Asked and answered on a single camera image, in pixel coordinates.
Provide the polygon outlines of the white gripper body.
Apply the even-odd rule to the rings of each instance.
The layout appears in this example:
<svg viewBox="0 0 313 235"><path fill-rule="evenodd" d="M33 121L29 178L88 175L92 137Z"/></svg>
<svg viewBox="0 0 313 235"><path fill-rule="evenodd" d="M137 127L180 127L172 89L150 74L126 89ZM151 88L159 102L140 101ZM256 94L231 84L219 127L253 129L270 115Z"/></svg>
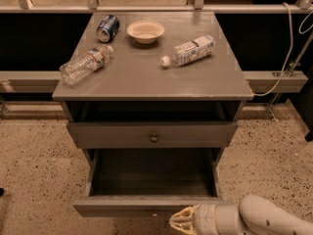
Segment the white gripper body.
<svg viewBox="0 0 313 235"><path fill-rule="evenodd" d="M199 235L248 235L236 205L200 205L194 225Z"/></svg>

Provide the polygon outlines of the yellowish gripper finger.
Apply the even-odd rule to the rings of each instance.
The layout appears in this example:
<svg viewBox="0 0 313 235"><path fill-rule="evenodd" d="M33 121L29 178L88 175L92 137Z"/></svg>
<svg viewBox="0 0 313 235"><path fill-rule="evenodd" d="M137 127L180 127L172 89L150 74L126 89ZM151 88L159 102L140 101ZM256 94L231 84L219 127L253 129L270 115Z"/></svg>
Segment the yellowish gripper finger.
<svg viewBox="0 0 313 235"><path fill-rule="evenodd" d="M185 235L198 235L195 214L199 205L186 207L169 218L169 225Z"/></svg>

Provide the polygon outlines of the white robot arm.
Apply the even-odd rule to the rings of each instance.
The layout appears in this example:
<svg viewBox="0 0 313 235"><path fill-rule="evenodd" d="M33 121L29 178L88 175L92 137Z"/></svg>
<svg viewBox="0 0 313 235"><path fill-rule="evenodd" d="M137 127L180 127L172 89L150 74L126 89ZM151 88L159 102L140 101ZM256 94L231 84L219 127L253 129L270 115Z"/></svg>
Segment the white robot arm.
<svg viewBox="0 0 313 235"><path fill-rule="evenodd" d="M235 204L186 207L169 218L185 235L313 235L313 224L257 196Z"/></svg>

